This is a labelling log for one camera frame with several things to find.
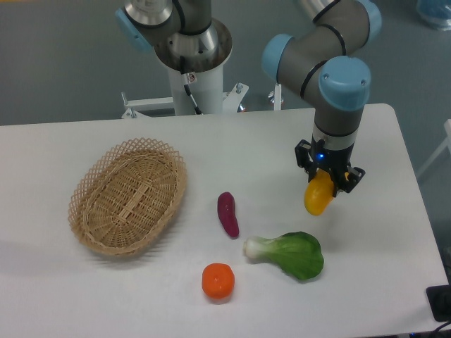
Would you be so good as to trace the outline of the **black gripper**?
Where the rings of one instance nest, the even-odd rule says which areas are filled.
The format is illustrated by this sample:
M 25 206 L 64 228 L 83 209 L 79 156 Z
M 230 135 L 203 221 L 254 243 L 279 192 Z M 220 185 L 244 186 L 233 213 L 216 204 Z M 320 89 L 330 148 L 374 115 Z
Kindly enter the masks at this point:
M 340 150 L 330 150 L 323 140 L 311 138 L 311 142 L 302 139 L 295 147 L 297 166 L 304 169 L 311 182 L 318 169 L 332 170 L 333 196 L 340 192 L 350 193 L 365 176 L 365 170 L 350 166 L 354 144 Z

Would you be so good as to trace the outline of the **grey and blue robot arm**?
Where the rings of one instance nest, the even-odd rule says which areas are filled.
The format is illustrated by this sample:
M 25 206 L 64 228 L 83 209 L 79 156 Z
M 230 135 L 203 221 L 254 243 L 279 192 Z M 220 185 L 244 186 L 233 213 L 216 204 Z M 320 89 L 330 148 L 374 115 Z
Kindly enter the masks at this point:
M 298 166 L 310 178 L 326 172 L 334 194 L 350 192 L 364 176 L 350 158 L 371 86 L 371 72 L 354 52 L 379 33 L 381 13 L 371 1 L 301 6 L 314 29 L 300 39 L 272 38 L 261 67 L 315 110 L 311 139 L 295 148 Z M 167 67 L 178 115 L 223 112 L 222 82 L 209 77 L 221 73 L 232 39 L 210 1 L 126 1 L 115 17 L 136 49 L 154 51 Z

